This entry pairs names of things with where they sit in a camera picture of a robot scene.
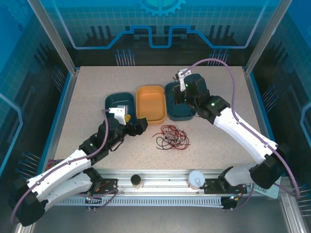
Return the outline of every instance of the yellow object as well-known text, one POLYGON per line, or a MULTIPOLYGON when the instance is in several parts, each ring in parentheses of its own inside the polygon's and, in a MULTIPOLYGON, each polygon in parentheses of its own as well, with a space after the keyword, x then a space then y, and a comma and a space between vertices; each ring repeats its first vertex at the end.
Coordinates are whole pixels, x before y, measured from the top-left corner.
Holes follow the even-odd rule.
POLYGON ((149 125, 159 125, 164 122, 167 111, 163 87, 142 86, 137 90, 136 115, 137 118, 147 118, 149 125))
POLYGON ((131 119, 131 115, 126 115, 126 116, 124 116, 124 119, 125 119, 125 122, 126 122, 126 123, 129 122, 130 119, 131 119))

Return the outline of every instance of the speckled tabletop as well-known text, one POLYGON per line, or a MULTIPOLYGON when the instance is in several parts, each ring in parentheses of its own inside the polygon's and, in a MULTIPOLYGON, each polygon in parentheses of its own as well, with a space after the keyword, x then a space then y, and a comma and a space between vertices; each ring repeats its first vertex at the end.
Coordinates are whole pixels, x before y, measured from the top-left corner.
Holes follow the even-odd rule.
MULTIPOLYGON (((185 67, 81 67, 72 94, 55 159, 67 158, 80 144, 96 133, 103 122, 105 98, 116 92, 130 92, 136 97, 140 86, 172 82, 175 73, 185 67)), ((236 112, 259 130, 254 107, 243 70, 232 67, 237 79, 236 112)), ((205 78, 212 95, 228 102, 232 97, 232 81, 225 67, 196 67, 192 73, 205 78)), ((161 125, 148 126, 141 136, 127 136, 116 152, 98 162, 95 168, 124 169, 222 169, 253 162, 252 157, 234 139, 208 121, 194 117, 190 121, 173 122, 190 139, 186 150, 158 150, 152 135, 161 125)))

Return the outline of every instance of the glass wall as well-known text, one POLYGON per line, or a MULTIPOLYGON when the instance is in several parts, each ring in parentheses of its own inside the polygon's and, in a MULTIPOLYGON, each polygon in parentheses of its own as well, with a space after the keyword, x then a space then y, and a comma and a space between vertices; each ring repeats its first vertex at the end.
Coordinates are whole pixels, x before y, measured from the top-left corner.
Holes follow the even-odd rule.
POLYGON ((37 169, 67 70, 26 0, 0 0, 0 232, 11 232, 9 184, 37 169))
POLYGON ((243 66, 279 0, 42 0, 76 66, 243 66))
POLYGON ((290 166, 311 187, 311 1, 293 0, 253 74, 278 143, 290 166))

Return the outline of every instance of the cylindrical sensor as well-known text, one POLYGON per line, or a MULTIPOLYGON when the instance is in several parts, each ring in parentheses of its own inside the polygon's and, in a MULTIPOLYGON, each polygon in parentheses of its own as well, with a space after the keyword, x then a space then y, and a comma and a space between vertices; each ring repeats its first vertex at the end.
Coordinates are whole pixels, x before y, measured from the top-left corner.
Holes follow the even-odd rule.
POLYGON ((187 184, 189 188, 199 189, 205 183, 205 177, 200 171, 192 171, 187 179, 187 184))
POLYGON ((143 181, 139 175, 132 176, 131 182, 135 189, 139 189, 143 186, 143 181))

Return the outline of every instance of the tangled wires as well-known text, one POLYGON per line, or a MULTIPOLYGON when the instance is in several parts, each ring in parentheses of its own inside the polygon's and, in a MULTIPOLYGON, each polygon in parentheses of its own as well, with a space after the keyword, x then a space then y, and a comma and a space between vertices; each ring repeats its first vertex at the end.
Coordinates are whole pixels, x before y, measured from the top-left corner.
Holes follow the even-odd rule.
POLYGON ((161 132, 156 133, 152 137, 161 134, 156 138, 157 147, 159 150, 170 150, 178 149, 185 150, 188 148, 189 139, 187 134, 176 128, 174 125, 163 125, 161 127, 161 132))

